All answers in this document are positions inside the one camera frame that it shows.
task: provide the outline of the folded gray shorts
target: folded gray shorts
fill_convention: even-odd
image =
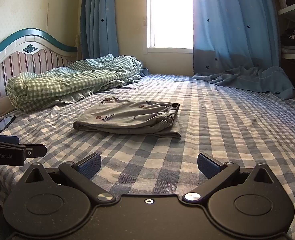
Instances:
[[[179,138],[177,111],[170,102],[128,101],[106,98],[73,123],[76,130],[117,134],[145,134]]]

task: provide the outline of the green gingham comforter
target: green gingham comforter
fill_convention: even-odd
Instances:
[[[99,90],[138,82],[142,65],[135,58],[111,54],[76,61],[67,67],[54,68],[41,74],[22,72],[11,77],[5,87],[11,104],[26,113],[60,102],[66,95],[90,95]]]

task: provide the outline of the metal screw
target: metal screw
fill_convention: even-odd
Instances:
[[[113,195],[111,195],[110,193],[101,193],[98,194],[98,200],[101,201],[110,201],[113,199]]]
[[[146,199],[144,202],[146,204],[153,204],[154,200],[152,200],[152,199]]]
[[[199,200],[201,198],[201,195],[195,192],[190,192],[185,194],[184,197],[189,201],[195,201],[195,200]]]

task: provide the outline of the striped headboard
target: striped headboard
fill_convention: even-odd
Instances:
[[[0,98],[7,96],[10,77],[21,72],[40,74],[76,59],[77,47],[66,46],[41,30],[24,29],[10,35],[0,43]]]

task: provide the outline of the blue blanket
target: blue blanket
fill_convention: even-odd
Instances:
[[[218,86],[239,88],[253,92],[273,92],[283,99],[295,96],[294,87],[280,67],[268,69],[237,67],[223,73],[198,73],[194,79],[208,81]]]

